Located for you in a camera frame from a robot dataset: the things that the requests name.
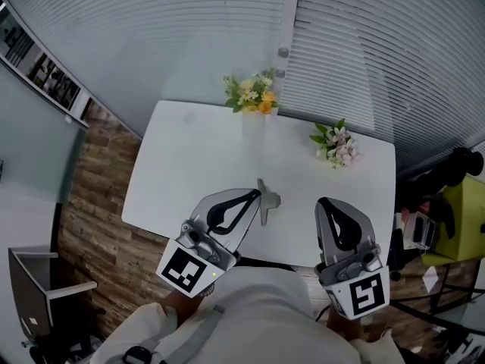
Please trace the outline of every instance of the person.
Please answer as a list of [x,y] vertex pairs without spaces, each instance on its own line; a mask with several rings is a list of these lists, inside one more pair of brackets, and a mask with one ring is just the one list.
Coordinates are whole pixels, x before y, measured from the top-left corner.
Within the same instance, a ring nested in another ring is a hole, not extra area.
[[[131,347],[143,346],[154,336],[148,361],[152,364],[404,363],[389,334],[365,343],[359,340],[359,322],[341,317],[333,307],[327,327],[315,322],[308,287],[287,267],[235,266],[207,297],[191,299],[175,290],[160,303],[141,306],[95,352],[91,363],[123,362],[120,358]],[[224,311],[216,322],[207,322],[216,307]],[[177,329],[158,339],[174,310]]]

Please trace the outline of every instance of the white paper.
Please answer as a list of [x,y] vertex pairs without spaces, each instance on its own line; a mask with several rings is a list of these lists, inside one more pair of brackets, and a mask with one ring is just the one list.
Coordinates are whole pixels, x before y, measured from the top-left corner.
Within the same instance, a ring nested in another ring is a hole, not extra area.
[[429,269],[423,275],[424,286],[426,286],[428,293],[433,289],[438,280],[439,278],[437,270],[434,267],[429,267]]

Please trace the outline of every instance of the window blind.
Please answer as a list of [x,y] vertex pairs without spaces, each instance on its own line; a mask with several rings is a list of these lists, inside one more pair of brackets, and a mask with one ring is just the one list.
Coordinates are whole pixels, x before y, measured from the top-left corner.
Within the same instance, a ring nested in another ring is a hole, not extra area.
[[274,64],[283,0],[6,0],[60,66],[143,135],[156,102],[223,104]]
[[485,0],[299,0],[284,113],[393,142],[399,174],[485,139]]

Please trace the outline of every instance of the strap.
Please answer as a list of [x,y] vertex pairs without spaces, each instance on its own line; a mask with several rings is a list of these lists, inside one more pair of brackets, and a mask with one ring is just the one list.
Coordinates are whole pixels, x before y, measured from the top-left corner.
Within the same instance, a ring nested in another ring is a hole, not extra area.
[[192,359],[204,346],[207,339],[211,336],[218,322],[224,314],[224,308],[218,305],[214,306],[214,311],[207,317],[199,328],[175,350],[168,358],[160,361],[160,364],[185,364]]
[[144,356],[147,356],[148,353],[150,357],[153,354],[153,350],[157,347],[160,343],[162,338],[167,337],[169,334],[174,333],[177,329],[177,312],[174,308],[165,306],[165,311],[167,312],[167,320],[165,321],[164,327],[161,329],[160,333],[156,334],[153,337],[147,338],[146,340],[142,341],[138,345],[131,347],[125,354],[123,355],[115,355],[110,357],[105,364],[124,364],[125,356],[132,356],[135,354],[138,356],[140,353],[144,353]]

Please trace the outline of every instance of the wooden floor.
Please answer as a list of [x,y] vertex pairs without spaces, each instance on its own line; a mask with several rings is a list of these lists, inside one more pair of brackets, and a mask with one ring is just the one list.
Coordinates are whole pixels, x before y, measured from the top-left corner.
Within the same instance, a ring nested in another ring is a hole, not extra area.
[[[106,313],[96,327],[108,336],[138,306],[159,300],[171,288],[155,275],[167,241],[121,221],[124,198],[140,141],[96,104],[89,107],[90,128],[77,163],[68,202],[61,214],[58,252],[69,262],[76,281],[93,279],[98,288],[83,294],[83,302]],[[448,283],[471,284],[475,262],[452,266]],[[438,268],[440,277],[444,268]],[[317,314],[329,304],[311,268],[296,268],[308,284]],[[393,299],[427,294],[421,276],[426,268],[419,260],[409,263],[399,282],[391,282]],[[451,301],[455,297],[442,298]],[[429,308],[428,300],[409,303]],[[375,340],[386,328],[393,328],[396,342],[406,348],[424,347],[420,355],[429,357],[439,350],[432,339],[432,325],[390,306],[364,318],[366,338]]]

